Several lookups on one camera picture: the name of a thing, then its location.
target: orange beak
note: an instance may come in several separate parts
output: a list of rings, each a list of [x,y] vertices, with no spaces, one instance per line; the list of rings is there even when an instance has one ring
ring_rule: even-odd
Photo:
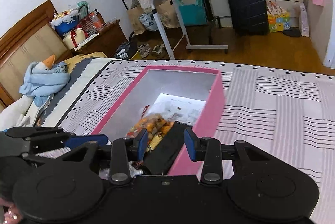
[[[42,63],[44,63],[47,68],[52,69],[52,66],[55,60],[56,60],[56,56],[51,55],[48,59],[44,60]]]

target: bottle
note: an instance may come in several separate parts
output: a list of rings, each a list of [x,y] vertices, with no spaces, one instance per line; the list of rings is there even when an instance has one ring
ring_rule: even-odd
[[[100,19],[97,17],[97,15],[94,12],[91,12],[89,14],[89,17],[91,21],[93,22],[94,27],[97,30],[100,30],[103,27],[103,24],[100,22]]]
[[[95,9],[94,12],[95,12],[96,16],[99,18],[101,24],[105,25],[106,22],[104,21],[103,16],[98,12],[98,10]]]

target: wooden nightstand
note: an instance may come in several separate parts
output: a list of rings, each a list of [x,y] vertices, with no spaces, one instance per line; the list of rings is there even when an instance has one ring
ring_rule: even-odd
[[[112,23],[108,23],[99,31],[99,35],[89,41],[81,49],[75,51],[71,50],[73,55],[78,54],[91,54],[94,52],[103,52],[107,57],[112,58],[118,47],[127,41],[121,27],[119,25],[120,20],[116,20]]]

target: paper bag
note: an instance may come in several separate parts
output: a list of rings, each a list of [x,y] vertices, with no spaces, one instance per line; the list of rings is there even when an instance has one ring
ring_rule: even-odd
[[[160,15],[162,23],[167,28],[178,28],[180,27],[177,13],[175,8],[171,5],[170,0],[157,6],[157,12]]]
[[[145,26],[138,19],[144,12],[141,6],[137,6],[127,11],[129,20],[134,29],[135,34],[142,34],[145,32]]]

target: snack package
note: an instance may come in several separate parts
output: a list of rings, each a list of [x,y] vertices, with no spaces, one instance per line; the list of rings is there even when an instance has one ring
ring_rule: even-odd
[[[147,129],[151,141],[158,130],[166,124],[166,120],[160,114],[152,114],[143,117],[134,127],[130,129],[127,136],[135,138],[142,129]]]
[[[155,134],[151,142],[148,144],[146,152],[152,152],[163,140],[164,136],[171,130],[174,122],[166,122],[163,127],[160,128],[160,131]]]

